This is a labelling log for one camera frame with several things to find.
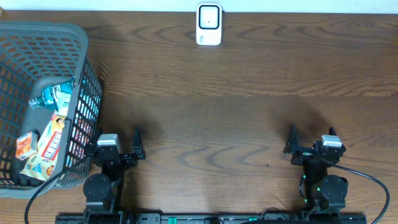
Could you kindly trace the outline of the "large snack chip bag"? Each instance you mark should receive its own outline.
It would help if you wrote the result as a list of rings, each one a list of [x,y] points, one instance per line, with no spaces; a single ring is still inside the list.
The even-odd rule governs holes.
[[[38,152],[28,158],[19,176],[47,181],[53,174],[60,150],[62,131],[65,127],[65,118],[62,115],[52,115],[38,140]]]

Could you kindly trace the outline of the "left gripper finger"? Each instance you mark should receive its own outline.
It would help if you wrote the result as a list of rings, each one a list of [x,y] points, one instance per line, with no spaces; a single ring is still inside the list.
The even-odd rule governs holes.
[[[144,149],[143,143],[141,141],[141,136],[139,128],[136,127],[134,130],[134,137],[132,141],[132,149],[137,157],[137,160],[143,160],[146,158],[146,151]]]
[[[97,145],[98,139],[103,134],[103,128],[99,128],[95,131],[93,137],[90,140],[90,147],[95,147]]]

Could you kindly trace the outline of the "mint green wipes packet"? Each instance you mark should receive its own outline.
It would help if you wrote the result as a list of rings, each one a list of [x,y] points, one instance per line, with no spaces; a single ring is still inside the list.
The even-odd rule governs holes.
[[[65,93],[62,91],[57,93],[57,109],[55,110],[57,115],[67,116],[71,96],[71,93]]]

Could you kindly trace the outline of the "small orange tissue box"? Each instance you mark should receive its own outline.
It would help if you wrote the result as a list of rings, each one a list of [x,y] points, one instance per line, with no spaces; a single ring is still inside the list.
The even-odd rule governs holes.
[[[16,140],[15,157],[21,161],[37,153],[37,134],[33,131],[20,136]]]

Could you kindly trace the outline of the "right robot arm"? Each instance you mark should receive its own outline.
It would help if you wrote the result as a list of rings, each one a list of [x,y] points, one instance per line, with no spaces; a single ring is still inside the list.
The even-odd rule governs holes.
[[[292,156],[293,165],[303,167],[299,191],[305,199],[306,209],[300,219],[314,223],[342,223],[340,210],[345,208],[348,181],[344,177],[328,173],[346,151],[333,128],[311,147],[299,145],[295,126],[290,127],[283,153]]]

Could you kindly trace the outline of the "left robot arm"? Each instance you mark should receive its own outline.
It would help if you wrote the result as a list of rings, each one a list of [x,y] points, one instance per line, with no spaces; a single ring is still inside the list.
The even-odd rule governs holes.
[[[125,172],[146,158],[139,128],[134,130],[130,153],[120,152],[117,134],[105,134],[102,129],[93,136],[85,154],[101,169],[89,176],[83,185],[86,208],[83,223],[131,223],[134,218],[121,208]]]

